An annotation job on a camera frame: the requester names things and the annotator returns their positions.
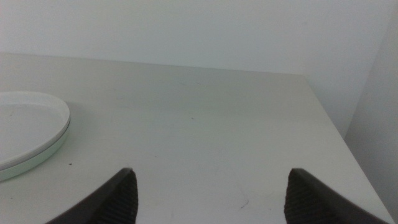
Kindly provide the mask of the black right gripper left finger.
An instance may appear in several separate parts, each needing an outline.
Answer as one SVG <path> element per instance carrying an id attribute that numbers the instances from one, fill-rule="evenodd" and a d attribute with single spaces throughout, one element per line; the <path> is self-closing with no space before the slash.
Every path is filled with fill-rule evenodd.
<path id="1" fill-rule="evenodd" d="M 136 174 L 131 168 L 123 168 L 100 188 L 49 223 L 135 224 L 138 207 Z"/>

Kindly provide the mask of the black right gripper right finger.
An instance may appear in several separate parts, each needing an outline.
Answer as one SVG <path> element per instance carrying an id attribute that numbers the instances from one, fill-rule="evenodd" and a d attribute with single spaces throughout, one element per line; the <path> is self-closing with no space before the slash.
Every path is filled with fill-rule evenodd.
<path id="1" fill-rule="evenodd" d="M 287 224 L 387 224 L 301 168 L 289 173 L 284 215 Z"/>

